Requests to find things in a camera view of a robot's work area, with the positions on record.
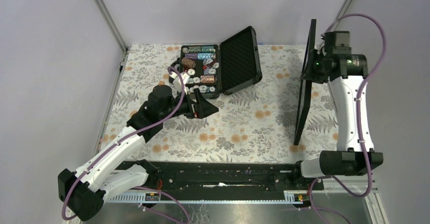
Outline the wooden picture frame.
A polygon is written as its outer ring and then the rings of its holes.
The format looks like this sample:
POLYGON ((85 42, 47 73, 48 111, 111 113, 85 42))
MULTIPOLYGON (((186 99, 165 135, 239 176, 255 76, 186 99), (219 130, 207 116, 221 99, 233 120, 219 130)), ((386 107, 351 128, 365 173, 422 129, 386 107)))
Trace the wooden picture frame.
POLYGON ((308 112, 310 110, 312 81, 306 80, 304 76, 306 74, 306 66, 308 64, 308 59, 310 57, 309 54, 315 47, 315 33, 316 33, 316 19, 311 19, 308 38, 307 38, 307 44, 305 49, 303 67, 302 67, 302 72, 300 76, 298 112, 297 112, 297 118, 296 118, 296 127, 295 127, 294 143, 293 143, 295 146, 298 146, 300 143, 301 136, 308 117, 308 112))

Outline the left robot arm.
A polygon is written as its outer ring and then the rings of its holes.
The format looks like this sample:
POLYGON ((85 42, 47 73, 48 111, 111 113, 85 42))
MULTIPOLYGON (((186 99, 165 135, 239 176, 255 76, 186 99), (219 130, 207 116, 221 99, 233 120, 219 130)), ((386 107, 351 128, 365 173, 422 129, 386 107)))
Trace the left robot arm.
POLYGON ((129 189, 151 189, 157 184, 156 173, 135 164, 122 173, 112 172, 142 144, 162 130, 165 121, 185 116, 204 119, 219 111, 208 102, 198 88, 186 87, 189 74, 170 68, 169 76, 178 95, 174 96, 167 85, 157 85, 139 110, 108 146, 92 159, 71 171, 62 170, 58 177, 59 199, 63 202, 63 220, 79 218, 87 221, 94 217, 106 200, 129 189))

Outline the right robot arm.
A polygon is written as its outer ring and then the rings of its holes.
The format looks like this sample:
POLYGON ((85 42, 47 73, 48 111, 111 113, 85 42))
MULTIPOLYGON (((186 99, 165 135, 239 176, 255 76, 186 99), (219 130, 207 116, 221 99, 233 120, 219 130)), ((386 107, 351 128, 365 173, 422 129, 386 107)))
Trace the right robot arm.
POLYGON ((321 151, 318 158, 305 160, 291 175, 293 187, 302 190, 311 178, 342 175, 363 176, 383 163, 383 154, 374 150, 367 117, 368 76, 365 55, 352 54, 350 33, 331 31, 322 35, 324 46, 308 51, 302 79, 327 84, 338 122, 337 148, 321 151))

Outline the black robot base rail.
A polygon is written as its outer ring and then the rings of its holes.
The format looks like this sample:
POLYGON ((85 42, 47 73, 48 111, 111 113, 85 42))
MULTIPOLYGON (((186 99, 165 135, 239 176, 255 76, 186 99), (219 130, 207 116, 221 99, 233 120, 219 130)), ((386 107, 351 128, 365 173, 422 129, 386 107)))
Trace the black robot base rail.
POLYGON ((149 177, 138 190, 144 203, 302 203, 309 188, 324 189, 299 171, 298 164, 190 163, 124 161, 115 173, 134 165, 144 167, 149 177))

